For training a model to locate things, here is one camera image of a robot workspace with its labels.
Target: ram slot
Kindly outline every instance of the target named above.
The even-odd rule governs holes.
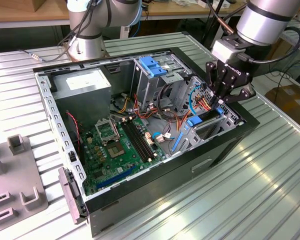
[[[132,122],[124,123],[121,127],[144,163],[148,162],[149,159],[154,158],[154,154]]]

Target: metal workbench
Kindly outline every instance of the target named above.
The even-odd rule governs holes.
[[[106,47],[112,56],[179,47],[201,67],[212,60],[182,33],[111,40]],[[62,48],[32,52],[52,59]],[[0,231],[0,240],[90,239],[85,223],[73,224],[58,181],[62,161],[32,74],[42,65],[21,52],[0,53],[0,143],[16,133],[29,137],[49,201],[46,210]],[[270,105],[261,96],[244,102],[260,125],[224,162],[96,239],[300,239],[300,128]]]

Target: wooden table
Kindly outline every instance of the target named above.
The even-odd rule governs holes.
[[[222,8],[219,15],[225,16],[243,4],[243,0],[238,0],[230,8]],[[209,15],[208,8],[197,4],[182,7],[174,2],[153,2],[149,4],[148,10],[148,18],[143,12],[141,20],[193,19],[206,18]],[[47,0],[36,12],[0,6],[0,29],[57,25],[69,25],[69,14],[64,0]]]

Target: metal chassis frame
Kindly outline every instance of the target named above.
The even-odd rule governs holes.
[[[107,60],[115,62],[118,61],[116,60],[118,58],[128,56],[136,58],[134,57],[136,55],[153,55],[162,52],[171,52],[172,54],[175,54],[197,76],[201,79],[205,79],[206,73],[177,47],[159,49],[156,50],[155,53],[147,51],[108,57],[102,60],[102,65]],[[53,131],[58,130],[62,136],[62,138],[56,139],[60,146],[59,151],[61,153],[64,152],[66,156],[74,151],[74,147],[63,124],[56,103],[50,94],[50,90],[46,87],[47,82],[45,82],[44,79],[47,80],[48,78],[44,78],[44,76],[54,74],[54,71],[56,71],[54,69],[59,69],[58,73],[67,73],[69,72],[69,66],[77,66],[77,69],[80,69],[79,65],[84,66],[85,64],[88,64],[89,66],[93,64],[94,67],[97,67],[100,62],[98,62],[97,59],[87,60],[80,63],[74,62],[40,67],[33,70],[36,75],[37,84],[40,86],[39,90],[41,97],[44,98],[43,102],[48,103],[48,105],[44,104],[44,108],[51,128]],[[155,171],[148,171],[138,177],[126,181],[124,184],[112,188],[111,190],[102,190],[99,192],[100,194],[94,198],[83,198],[86,209],[89,212],[92,236],[97,235],[132,213],[156,201],[160,197],[163,197],[181,184],[203,173],[209,167],[220,163],[243,138],[249,135],[259,125],[259,122],[239,103],[234,102],[227,106],[239,115],[245,123],[224,133],[222,136],[211,139],[204,144],[204,147],[199,146],[184,154],[176,154],[175,159],[170,160],[165,164],[158,165]],[[55,114],[53,114],[53,116],[48,114],[47,108],[50,108],[49,111],[51,111],[51,108],[55,108]],[[68,157],[68,159],[65,160],[65,167],[71,167],[73,170],[77,169],[77,171],[73,172],[73,175],[75,179],[82,180],[85,179],[86,174],[83,168],[80,168],[81,164],[78,162],[80,161],[71,162]]]

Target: green circuit board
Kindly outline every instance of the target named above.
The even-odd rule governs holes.
[[[136,118],[132,123],[141,132],[142,138],[146,141],[147,139],[144,135],[147,130],[142,121],[139,118]],[[156,154],[156,157],[150,162],[143,161],[123,130],[121,124],[117,122],[115,123],[115,126],[120,139],[117,142],[109,141],[106,146],[102,144],[102,139],[95,127],[90,131],[81,134],[84,145],[83,168],[86,173],[86,180],[83,182],[83,187],[87,196],[100,191],[102,187],[98,187],[98,185],[107,183],[107,180],[113,181],[115,177],[118,178],[116,181],[107,184],[105,187],[119,182],[127,176],[138,173],[165,159],[163,151],[156,143],[154,143],[149,147],[151,151]],[[102,137],[111,136],[113,134],[111,126],[107,126],[106,124],[99,127],[99,131],[101,132]]]

